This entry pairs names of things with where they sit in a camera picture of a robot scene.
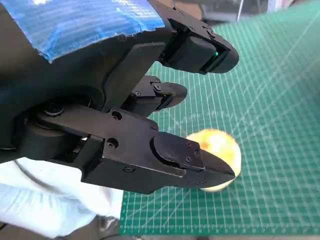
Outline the bare left hand blue tape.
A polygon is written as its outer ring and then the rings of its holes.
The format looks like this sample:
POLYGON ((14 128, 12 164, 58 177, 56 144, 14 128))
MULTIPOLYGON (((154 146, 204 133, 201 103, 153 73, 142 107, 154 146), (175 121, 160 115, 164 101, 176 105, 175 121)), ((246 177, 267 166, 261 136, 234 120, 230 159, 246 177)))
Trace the bare left hand blue tape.
POLYGON ((48 161, 142 194, 233 180, 221 158, 149 119, 188 91, 147 71, 223 74, 238 61, 206 23, 156 0, 3 0, 0 161, 48 161))

